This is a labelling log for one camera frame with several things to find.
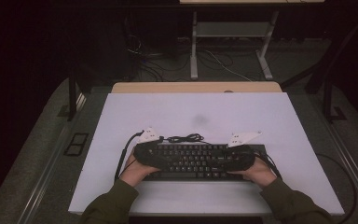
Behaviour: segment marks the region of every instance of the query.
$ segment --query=table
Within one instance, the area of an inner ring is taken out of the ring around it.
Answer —
[[[266,146],[283,180],[331,214],[343,214],[287,94],[273,82],[116,84],[106,99],[70,212],[82,213],[111,188],[121,149],[149,126],[166,137],[200,133],[210,143],[226,143],[232,132],[261,131],[251,143]],[[132,216],[270,214],[260,189],[247,182],[143,182],[137,189]]]

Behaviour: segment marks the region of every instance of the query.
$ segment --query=cable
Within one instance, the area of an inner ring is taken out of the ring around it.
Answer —
[[[118,178],[120,178],[121,175],[124,173],[124,171],[126,171],[127,168],[129,168],[135,161],[136,161],[136,159],[133,160],[132,162],[130,162],[130,164],[128,164],[126,167],[124,167],[123,171],[121,171],[121,173],[120,173],[120,175],[118,176]]]
[[[159,64],[157,64],[157,63],[152,63],[152,62],[150,62],[150,61],[147,61],[147,63],[151,63],[151,64],[157,66],[159,69],[161,69],[161,70],[163,70],[163,71],[175,72],[175,71],[180,71],[180,70],[184,69],[184,68],[186,67],[186,65],[187,65],[187,63],[188,63],[188,61],[189,61],[189,59],[190,59],[190,57],[187,57],[185,63],[184,63],[182,66],[180,66],[180,67],[178,67],[178,68],[173,68],[173,69],[164,68],[164,67],[162,67],[161,65],[159,65]]]
[[[229,70],[229,69],[228,69],[223,63],[221,63],[221,62],[219,61],[219,59],[217,59],[216,56],[214,56],[214,54],[212,54],[209,50],[206,50],[206,49],[205,49],[205,51],[208,52],[212,57],[214,57],[214,58],[220,63],[220,65],[221,65],[224,69],[226,69],[228,72],[230,72],[230,73],[232,73],[232,74],[234,74],[234,75],[237,75],[237,76],[239,76],[239,77],[243,77],[243,78],[245,78],[246,80],[252,82],[252,80],[251,80],[250,78],[248,78],[248,77],[246,77],[246,76],[243,76],[243,75],[241,75],[241,74],[238,74],[238,73],[236,73],[236,72],[234,72],[234,71]]]
[[[255,154],[255,156],[262,160],[263,162],[265,162],[267,164],[267,166],[272,170],[272,172],[274,172],[274,174],[279,177],[280,179],[282,179],[282,175],[281,173],[278,171],[278,168],[275,165],[275,162],[272,160],[272,158],[270,156],[266,157],[262,157],[258,154]]]
[[[116,181],[117,179],[119,179],[120,176],[121,176],[121,174],[122,174],[122,173],[120,173],[120,168],[121,168],[121,166],[123,165],[124,157],[125,157],[126,154],[127,154],[127,148],[129,147],[130,142],[131,142],[132,139],[134,139],[136,136],[141,136],[143,132],[144,132],[144,131],[141,131],[140,133],[134,134],[134,135],[129,139],[129,141],[127,142],[127,144],[126,144],[126,146],[124,147],[124,149],[121,151],[120,160],[118,161],[118,165],[117,165],[117,169],[116,169],[115,181]]]
[[[343,167],[341,164],[339,164],[337,161],[335,161],[333,158],[329,157],[329,156],[326,156],[324,154],[321,154],[321,153],[315,153],[317,156],[320,156],[320,157],[325,157],[327,158],[328,160],[330,161],[333,161],[337,166],[339,166],[339,168],[341,168],[341,170],[345,173],[345,175],[347,176],[347,178],[349,179],[350,183],[351,183],[351,188],[352,188],[352,192],[353,192],[353,204],[352,204],[352,207],[351,207],[351,210],[350,212],[341,220],[338,222],[338,224],[341,224],[341,223],[344,223],[346,221],[348,221],[348,219],[351,218],[351,216],[353,215],[354,213],[354,210],[356,209],[356,202],[357,202],[357,192],[356,192],[356,186],[354,184],[354,181],[353,179],[351,178],[349,172],[345,169],[345,167]]]
[[[149,71],[149,70],[147,70],[145,68],[141,68],[141,70],[145,71],[147,74],[151,75],[155,79],[155,81],[158,82],[158,76],[156,76],[156,74],[154,74],[153,72],[151,72],[151,71]]]
[[[169,143],[201,142],[201,143],[210,144],[210,143],[202,141],[203,139],[204,139],[204,137],[201,136],[199,133],[192,133],[186,137],[172,136],[172,137],[166,138],[164,140],[167,140]]]
[[[148,72],[149,74],[153,75],[156,78],[156,82],[158,82],[158,77],[161,80],[161,82],[164,81],[162,74],[160,74],[158,71],[156,71],[153,67],[149,67],[145,64],[141,64],[141,70],[144,70]]]
[[[222,66],[219,66],[218,68],[214,68],[214,67],[211,67],[210,65],[206,64],[203,60],[206,60],[206,61],[209,61],[209,60],[207,58],[205,58],[204,56],[202,56],[202,54],[200,54],[200,53],[197,53],[197,59],[200,63],[202,63],[205,67],[207,67],[209,69],[217,70],[217,71],[225,70]]]
[[[207,60],[208,62],[210,62],[210,63],[215,63],[215,64],[218,64],[218,65],[220,65],[220,66],[225,66],[225,67],[229,67],[229,66],[231,66],[231,65],[233,65],[234,64],[234,61],[232,60],[232,58],[231,58],[231,56],[229,56],[228,54],[223,54],[223,53],[211,53],[209,50],[207,50],[207,49],[199,49],[199,50],[203,50],[203,51],[205,51],[205,52],[207,52],[208,53],[208,55],[211,55],[211,56],[213,56],[213,60],[209,60],[209,59],[207,59],[207,58],[205,58],[205,60]],[[223,63],[221,60],[218,60],[217,59],[217,57],[216,57],[216,55],[222,55],[222,56],[226,56],[228,59],[229,59],[229,63]]]

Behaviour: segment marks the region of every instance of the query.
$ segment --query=black keyboard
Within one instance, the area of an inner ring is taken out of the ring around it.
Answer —
[[[264,145],[247,145],[260,155],[266,154]],[[145,180],[180,181],[244,181],[242,175],[228,174],[221,168],[209,166],[209,161],[230,160],[229,156],[215,156],[216,150],[227,148],[227,144],[158,144],[152,149],[154,155],[179,156],[180,160],[169,164],[169,168],[148,175]]]

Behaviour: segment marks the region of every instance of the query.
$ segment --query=olive green sleeve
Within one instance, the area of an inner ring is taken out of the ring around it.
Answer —
[[[122,180],[117,180],[109,192],[96,198],[83,212],[81,224],[124,224],[138,191]]]
[[[275,218],[285,224],[334,223],[330,214],[302,192],[290,189],[277,178],[260,193]]]

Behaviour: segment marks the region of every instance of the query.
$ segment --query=person's right hand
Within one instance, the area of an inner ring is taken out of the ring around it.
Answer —
[[[153,172],[159,171],[156,167],[143,165],[138,162],[131,152],[129,158],[126,161],[125,170],[120,176],[120,179],[127,184],[136,187],[141,181]]]
[[[255,163],[245,171],[232,171],[230,174],[242,175],[243,179],[255,182],[261,189],[272,183],[277,177],[265,162],[255,158]]]

